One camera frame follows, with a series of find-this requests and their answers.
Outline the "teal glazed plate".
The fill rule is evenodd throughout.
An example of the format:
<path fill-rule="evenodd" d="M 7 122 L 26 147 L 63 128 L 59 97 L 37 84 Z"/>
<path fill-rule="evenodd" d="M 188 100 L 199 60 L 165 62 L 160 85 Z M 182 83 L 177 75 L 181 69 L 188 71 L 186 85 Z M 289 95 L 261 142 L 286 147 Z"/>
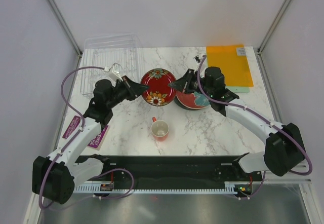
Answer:
<path fill-rule="evenodd" d="M 190 107 L 187 107 L 185 105 L 183 105 L 180 100 L 178 99 L 178 97 L 176 96 L 175 99 L 174 99 L 174 102 L 182 109 L 185 109 L 185 110 L 192 110 L 192 111 L 195 111 L 195 110 L 201 110 L 201 109 L 206 109 L 208 107 L 210 107 L 210 105 L 208 106 L 204 106 L 204 107 L 199 107 L 199 108 L 190 108 Z"/>

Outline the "red teal floral plate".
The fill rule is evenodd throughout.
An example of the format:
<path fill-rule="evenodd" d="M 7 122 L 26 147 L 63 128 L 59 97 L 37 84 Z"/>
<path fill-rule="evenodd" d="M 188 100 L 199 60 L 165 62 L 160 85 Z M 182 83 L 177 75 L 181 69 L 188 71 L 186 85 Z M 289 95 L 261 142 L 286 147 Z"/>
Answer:
<path fill-rule="evenodd" d="M 183 105 L 190 108 L 199 108 L 210 105 L 208 99 L 197 92 L 191 94 L 177 92 L 176 96 Z"/>

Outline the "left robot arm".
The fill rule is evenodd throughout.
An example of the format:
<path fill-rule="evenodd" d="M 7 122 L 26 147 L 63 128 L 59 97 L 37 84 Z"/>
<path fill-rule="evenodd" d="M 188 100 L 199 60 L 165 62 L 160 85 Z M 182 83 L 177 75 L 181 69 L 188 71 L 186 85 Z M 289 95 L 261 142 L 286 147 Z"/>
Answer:
<path fill-rule="evenodd" d="M 98 177 L 106 180 L 111 175 L 109 165 L 99 157 L 88 158 L 83 163 L 75 162 L 86 146 L 108 125 L 112 109 L 123 100 L 132 101 L 148 90 L 147 85 L 133 82 L 123 76 L 115 85 L 110 80 L 95 84 L 93 98 L 82 115 L 80 125 L 67 138 L 66 145 L 57 148 L 47 157 L 37 157 L 32 169 L 32 192 L 59 204 L 66 203 L 75 187 Z"/>

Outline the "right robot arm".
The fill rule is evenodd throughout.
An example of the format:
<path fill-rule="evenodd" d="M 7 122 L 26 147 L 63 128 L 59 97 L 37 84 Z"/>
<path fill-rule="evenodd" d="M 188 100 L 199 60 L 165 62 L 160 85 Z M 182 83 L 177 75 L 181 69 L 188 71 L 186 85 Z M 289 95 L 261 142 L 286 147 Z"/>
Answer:
<path fill-rule="evenodd" d="M 284 125 L 266 119 L 249 108 L 238 95 L 226 88 L 220 68 L 208 67 L 203 78 L 199 72 L 189 69 L 168 86 L 184 94 L 197 92 L 204 95 L 214 111 L 240 123 L 265 144 L 264 151 L 243 154 L 235 160 L 231 171 L 235 179 L 244 180 L 256 171 L 284 176 L 305 159 L 299 128 L 292 123 Z"/>

